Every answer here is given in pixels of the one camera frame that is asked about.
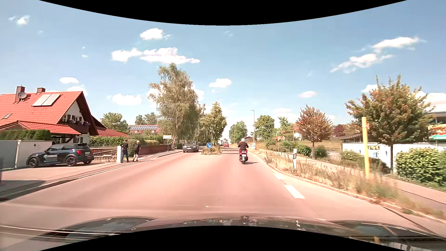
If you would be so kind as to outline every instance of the asphalt road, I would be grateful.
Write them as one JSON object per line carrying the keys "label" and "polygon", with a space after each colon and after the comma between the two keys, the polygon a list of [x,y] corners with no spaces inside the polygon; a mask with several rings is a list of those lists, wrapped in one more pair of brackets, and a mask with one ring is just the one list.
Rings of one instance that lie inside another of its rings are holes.
{"label": "asphalt road", "polygon": [[[34,192],[0,203],[0,224],[58,229],[111,216],[157,218],[211,212],[377,221],[418,228],[379,205],[274,173],[252,153],[242,165],[237,149],[225,149],[219,156],[177,153]],[[9,246],[18,241],[2,242]]]}

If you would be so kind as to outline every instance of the scooter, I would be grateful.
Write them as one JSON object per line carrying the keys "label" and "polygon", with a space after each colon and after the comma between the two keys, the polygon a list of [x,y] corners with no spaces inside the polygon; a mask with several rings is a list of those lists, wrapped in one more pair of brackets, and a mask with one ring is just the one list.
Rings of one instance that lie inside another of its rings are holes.
{"label": "scooter", "polygon": [[239,158],[239,160],[242,164],[246,163],[246,161],[248,160],[248,151],[247,150],[242,150],[241,158]]}

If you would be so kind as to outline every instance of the scooter rider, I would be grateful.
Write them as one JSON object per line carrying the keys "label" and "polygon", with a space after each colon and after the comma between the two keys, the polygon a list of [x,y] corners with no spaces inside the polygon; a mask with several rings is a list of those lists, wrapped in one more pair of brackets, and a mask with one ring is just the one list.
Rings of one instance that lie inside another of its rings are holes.
{"label": "scooter rider", "polygon": [[248,145],[248,143],[245,142],[245,139],[242,138],[242,141],[239,142],[237,147],[239,148],[239,159],[240,159],[240,158],[242,158],[242,151],[249,148],[249,145]]}

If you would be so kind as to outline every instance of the car wheel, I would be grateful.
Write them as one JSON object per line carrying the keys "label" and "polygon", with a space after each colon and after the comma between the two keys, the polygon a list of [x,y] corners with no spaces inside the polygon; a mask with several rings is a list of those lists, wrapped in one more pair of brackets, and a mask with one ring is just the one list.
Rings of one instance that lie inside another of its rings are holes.
{"label": "car wheel", "polygon": [[65,160],[65,164],[66,164],[68,167],[75,166],[75,165],[77,164],[76,158],[73,157],[73,156],[68,157],[68,158]]}
{"label": "car wheel", "polygon": [[31,168],[38,167],[38,166],[39,166],[39,160],[38,160],[37,158],[31,158],[31,159],[29,160],[29,166],[30,166]]}

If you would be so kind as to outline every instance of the street lamp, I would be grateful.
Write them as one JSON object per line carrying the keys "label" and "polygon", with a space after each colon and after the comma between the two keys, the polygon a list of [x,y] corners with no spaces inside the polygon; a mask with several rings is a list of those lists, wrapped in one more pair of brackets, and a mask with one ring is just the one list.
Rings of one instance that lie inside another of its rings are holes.
{"label": "street lamp", "polygon": [[251,110],[254,112],[254,124],[252,125],[252,142],[256,143],[256,111]]}

